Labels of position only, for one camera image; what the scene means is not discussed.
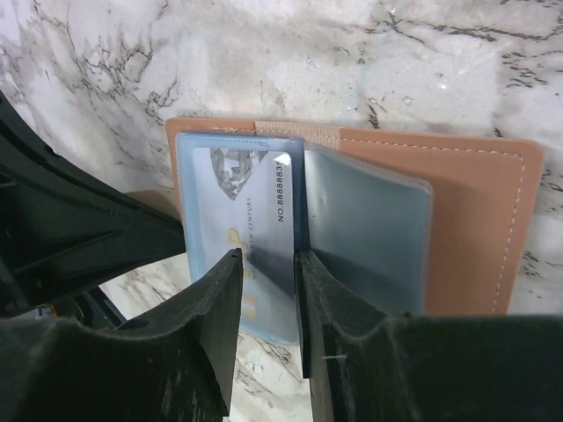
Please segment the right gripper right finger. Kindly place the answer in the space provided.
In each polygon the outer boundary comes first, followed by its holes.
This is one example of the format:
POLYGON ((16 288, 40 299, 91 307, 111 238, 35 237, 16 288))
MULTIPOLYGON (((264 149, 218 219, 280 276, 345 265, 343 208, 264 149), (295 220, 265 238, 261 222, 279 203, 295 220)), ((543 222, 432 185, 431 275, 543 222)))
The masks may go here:
POLYGON ((560 316, 387 316, 295 256, 317 421, 559 421, 560 316))

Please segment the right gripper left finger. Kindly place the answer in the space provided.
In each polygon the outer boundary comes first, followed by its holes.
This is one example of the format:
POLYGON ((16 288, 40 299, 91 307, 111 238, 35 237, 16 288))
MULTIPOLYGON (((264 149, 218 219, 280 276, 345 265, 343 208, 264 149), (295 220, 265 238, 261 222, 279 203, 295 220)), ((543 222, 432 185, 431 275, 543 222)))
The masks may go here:
POLYGON ((230 411, 242 252, 115 330, 1 322, 4 421, 220 421, 230 411))

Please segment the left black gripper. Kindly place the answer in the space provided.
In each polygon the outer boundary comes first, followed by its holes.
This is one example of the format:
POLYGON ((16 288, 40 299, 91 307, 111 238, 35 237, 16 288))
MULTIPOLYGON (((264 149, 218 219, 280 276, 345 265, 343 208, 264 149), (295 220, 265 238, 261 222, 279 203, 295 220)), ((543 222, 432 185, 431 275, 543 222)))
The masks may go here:
POLYGON ((1 98, 1 314, 15 317, 186 250, 178 218, 62 171, 1 98))

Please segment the tan leather card holder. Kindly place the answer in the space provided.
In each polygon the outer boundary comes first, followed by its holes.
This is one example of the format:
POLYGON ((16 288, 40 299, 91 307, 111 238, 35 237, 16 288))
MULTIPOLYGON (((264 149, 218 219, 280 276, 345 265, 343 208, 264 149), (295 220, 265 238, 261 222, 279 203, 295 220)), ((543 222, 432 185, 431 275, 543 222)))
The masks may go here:
POLYGON ((174 186, 135 198, 183 222, 187 256, 193 149, 287 152, 295 310, 302 249, 387 314, 508 310, 543 170, 538 144, 267 120, 172 118, 165 130, 174 186))

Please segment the silver credit card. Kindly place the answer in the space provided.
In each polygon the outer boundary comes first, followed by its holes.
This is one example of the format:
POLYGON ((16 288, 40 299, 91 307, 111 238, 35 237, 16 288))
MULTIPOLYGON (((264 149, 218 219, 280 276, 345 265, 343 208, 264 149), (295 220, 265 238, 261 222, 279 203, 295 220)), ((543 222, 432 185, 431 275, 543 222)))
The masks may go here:
POLYGON ((199 147, 192 165, 185 221, 193 278, 226 251, 241 250, 242 328, 271 342, 296 342, 289 153, 199 147))

